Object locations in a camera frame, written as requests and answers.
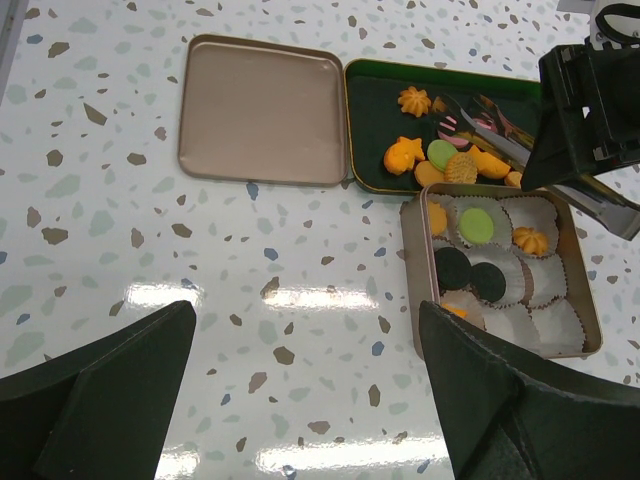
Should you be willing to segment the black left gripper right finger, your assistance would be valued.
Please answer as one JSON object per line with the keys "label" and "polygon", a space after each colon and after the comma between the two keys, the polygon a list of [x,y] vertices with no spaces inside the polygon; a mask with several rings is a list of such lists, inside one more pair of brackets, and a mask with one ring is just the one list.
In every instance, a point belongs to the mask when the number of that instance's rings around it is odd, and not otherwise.
{"label": "black left gripper right finger", "polygon": [[639,391],[424,301],[419,336],[457,479],[636,479]]}

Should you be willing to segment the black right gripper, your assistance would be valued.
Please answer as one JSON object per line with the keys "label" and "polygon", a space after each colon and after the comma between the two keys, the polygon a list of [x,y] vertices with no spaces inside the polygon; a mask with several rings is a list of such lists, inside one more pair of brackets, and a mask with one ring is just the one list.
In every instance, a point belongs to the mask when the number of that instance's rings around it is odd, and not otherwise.
{"label": "black right gripper", "polygon": [[539,62],[541,117],[522,187],[575,183],[639,162],[639,50],[560,45]]}

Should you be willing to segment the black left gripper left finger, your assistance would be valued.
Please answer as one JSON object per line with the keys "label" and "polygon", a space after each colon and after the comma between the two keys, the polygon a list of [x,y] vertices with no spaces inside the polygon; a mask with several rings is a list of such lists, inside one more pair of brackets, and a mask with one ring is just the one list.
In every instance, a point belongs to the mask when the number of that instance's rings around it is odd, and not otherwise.
{"label": "black left gripper left finger", "polygon": [[2,378],[2,478],[154,478],[195,327],[176,301]]}

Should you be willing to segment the metal tongs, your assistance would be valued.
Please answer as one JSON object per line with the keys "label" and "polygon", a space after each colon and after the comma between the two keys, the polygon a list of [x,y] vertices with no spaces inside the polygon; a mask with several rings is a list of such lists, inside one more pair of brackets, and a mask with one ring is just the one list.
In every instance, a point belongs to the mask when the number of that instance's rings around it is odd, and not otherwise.
{"label": "metal tongs", "polygon": [[[535,139],[504,116],[498,105],[478,94],[464,109],[453,97],[442,94],[433,101],[432,112],[438,122],[445,116],[456,119],[456,133],[482,150],[509,164],[514,170],[533,175],[537,164],[532,160]],[[478,125],[473,118],[486,115],[495,124],[494,133]],[[613,235],[632,240],[639,234],[639,205],[626,199],[590,174],[572,172],[558,181],[542,181],[542,188],[557,195],[591,217]]]}

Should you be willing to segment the black sandwich cookie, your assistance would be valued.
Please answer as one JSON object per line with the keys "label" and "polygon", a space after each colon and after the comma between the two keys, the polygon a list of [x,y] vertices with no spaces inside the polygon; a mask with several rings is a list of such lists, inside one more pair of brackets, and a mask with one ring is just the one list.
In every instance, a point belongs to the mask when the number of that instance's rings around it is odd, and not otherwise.
{"label": "black sandwich cookie", "polygon": [[461,250],[440,248],[434,253],[434,261],[441,292],[461,290],[470,284],[471,263]]}
{"label": "black sandwich cookie", "polygon": [[477,297],[487,302],[497,302],[506,293],[503,272],[490,262],[480,262],[471,267],[470,284]]}

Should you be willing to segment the green macaron cookie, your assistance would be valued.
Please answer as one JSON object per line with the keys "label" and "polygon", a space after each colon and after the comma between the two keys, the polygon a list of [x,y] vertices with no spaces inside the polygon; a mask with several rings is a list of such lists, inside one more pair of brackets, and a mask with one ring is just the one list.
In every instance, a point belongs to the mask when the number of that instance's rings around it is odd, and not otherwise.
{"label": "green macaron cookie", "polygon": [[491,216],[481,208],[468,208],[458,220],[461,237],[472,245],[489,243],[494,236],[494,223]]}

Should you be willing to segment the orange round flower cookie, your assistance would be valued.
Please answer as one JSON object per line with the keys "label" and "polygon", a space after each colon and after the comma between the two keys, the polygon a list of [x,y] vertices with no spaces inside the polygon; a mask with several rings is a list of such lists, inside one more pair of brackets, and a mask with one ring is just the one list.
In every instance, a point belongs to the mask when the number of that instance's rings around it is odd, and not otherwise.
{"label": "orange round flower cookie", "polygon": [[431,234],[438,236],[445,233],[448,227],[446,209],[441,204],[429,200],[427,202],[427,211]]}

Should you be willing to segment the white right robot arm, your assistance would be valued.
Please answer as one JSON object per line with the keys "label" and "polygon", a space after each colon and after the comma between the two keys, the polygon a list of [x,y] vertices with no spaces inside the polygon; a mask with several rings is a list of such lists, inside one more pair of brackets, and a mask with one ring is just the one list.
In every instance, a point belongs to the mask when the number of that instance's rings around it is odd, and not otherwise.
{"label": "white right robot arm", "polygon": [[541,118],[524,190],[569,185],[639,161],[639,4],[598,1],[581,44],[539,61]]}

